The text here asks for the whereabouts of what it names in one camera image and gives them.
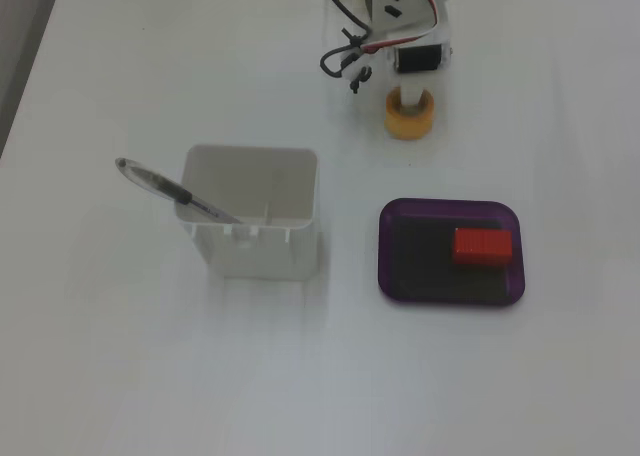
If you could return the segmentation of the white gripper with motor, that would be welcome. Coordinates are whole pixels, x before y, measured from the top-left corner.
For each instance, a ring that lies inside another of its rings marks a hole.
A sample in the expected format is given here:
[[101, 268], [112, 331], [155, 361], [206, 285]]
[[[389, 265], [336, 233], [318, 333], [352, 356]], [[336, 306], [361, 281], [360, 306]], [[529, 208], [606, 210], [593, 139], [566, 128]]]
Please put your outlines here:
[[440, 23], [434, 31], [410, 43], [385, 50], [392, 80], [399, 86], [399, 108], [402, 112], [421, 112], [427, 76], [446, 69], [452, 57], [451, 27]]

